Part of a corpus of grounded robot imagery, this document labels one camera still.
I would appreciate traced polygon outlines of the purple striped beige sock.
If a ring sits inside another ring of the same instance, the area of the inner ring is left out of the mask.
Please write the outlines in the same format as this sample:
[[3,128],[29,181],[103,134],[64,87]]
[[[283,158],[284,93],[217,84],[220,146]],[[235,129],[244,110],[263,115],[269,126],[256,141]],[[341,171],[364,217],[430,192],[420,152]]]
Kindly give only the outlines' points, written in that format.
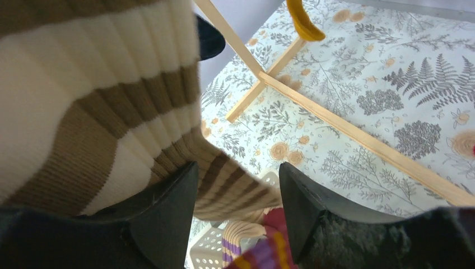
[[265,209],[246,221],[230,221],[222,236],[223,268],[296,269],[282,207]]

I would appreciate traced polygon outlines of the brown cream striped sock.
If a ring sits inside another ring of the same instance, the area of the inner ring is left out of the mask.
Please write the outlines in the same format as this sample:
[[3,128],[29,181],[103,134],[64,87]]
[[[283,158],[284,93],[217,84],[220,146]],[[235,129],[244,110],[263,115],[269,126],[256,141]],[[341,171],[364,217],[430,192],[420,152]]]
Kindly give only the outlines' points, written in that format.
[[1,2],[1,204],[91,215],[198,163],[194,215],[281,205],[202,135],[190,1]]

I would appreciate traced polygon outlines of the navy blue sock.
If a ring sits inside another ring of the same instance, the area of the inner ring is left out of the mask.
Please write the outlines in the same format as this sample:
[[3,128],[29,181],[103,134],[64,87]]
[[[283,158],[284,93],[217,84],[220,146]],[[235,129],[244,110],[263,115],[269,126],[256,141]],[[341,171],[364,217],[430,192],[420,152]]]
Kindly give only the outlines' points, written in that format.
[[196,15],[199,37],[200,58],[211,59],[223,52],[226,46],[224,36],[208,21]]

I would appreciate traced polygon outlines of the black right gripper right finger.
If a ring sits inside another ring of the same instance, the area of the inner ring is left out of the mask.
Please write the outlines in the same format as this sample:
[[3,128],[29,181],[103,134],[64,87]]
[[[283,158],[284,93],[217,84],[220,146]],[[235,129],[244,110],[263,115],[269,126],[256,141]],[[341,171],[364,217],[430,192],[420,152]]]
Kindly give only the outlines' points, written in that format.
[[290,250],[300,268],[473,268],[474,208],[402,218],[333,192],[289,163],[279,168]]

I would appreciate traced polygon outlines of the mustard yellow striped sock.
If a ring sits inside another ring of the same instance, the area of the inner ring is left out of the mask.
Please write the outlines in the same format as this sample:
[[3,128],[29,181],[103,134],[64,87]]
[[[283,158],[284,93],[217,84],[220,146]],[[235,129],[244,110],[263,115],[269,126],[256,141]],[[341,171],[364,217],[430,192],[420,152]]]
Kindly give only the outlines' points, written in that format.
[[286,0],[286,4],[300,38],[305,41],[322,41],[325,39],[325,33],[311,22],[303,8],[302,0]]

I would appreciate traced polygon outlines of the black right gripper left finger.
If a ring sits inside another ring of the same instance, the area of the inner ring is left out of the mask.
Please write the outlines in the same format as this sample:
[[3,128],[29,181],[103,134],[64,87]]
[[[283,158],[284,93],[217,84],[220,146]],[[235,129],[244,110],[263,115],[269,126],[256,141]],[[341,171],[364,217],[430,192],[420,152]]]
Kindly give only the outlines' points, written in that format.
[[198,165],[91,216],[1,208],[2,268],[183,268]]

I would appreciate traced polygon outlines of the white plastic basket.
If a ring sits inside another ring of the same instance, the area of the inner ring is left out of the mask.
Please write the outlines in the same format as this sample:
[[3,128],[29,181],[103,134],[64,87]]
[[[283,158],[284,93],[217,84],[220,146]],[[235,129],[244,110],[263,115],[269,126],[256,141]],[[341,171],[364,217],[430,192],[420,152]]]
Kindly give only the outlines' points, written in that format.
[[273,208],[256,211],[242,222],[192,219],[185,268],[224,268],[265,238],[264,216]]

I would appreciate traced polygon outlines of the wooden clothes rack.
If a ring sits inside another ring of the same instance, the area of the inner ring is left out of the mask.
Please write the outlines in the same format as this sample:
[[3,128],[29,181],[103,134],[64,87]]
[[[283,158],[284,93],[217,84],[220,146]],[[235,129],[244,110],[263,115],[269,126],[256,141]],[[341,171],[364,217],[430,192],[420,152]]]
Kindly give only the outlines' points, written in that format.
[[375,153],[384,161],[392,164],[398,170],[404,172],[412,179],[420,182],[426,188],[438,194],[443,199],[455,206],[474,206],[474,196],[460,189],[453,183],[443,179],[428,168],[424,168],[412,159],[402,155],[397,150],[382,143],[373,136],[357,128],[343,118],[335,115],[317,103],[311,101],[304,95],[296,92],[285,84],[279,82],[275,76],[282,71],[286,64],[299,52],[307,43],[306,39],[298,36],[295,41],[285,50],[285,52],[274,62],[274,64],[264,71],[251,52],[247,49],[236,32],[224,19],[215,5],[209,0],[195,2],[210,22],[223,34],[226,42],[232,47],[235,53],[243,60],[248,68],[258,79],[257,82],[246,92],[246,94],[235,104],[226,114],[229,122],[234,122],[244,112],[244,110],[259,96],[266,86],[273,87],[276,91],[289,98],[302,108],[313,113],[316,117],[328,123],[330,126],[341,131],[361,146]]

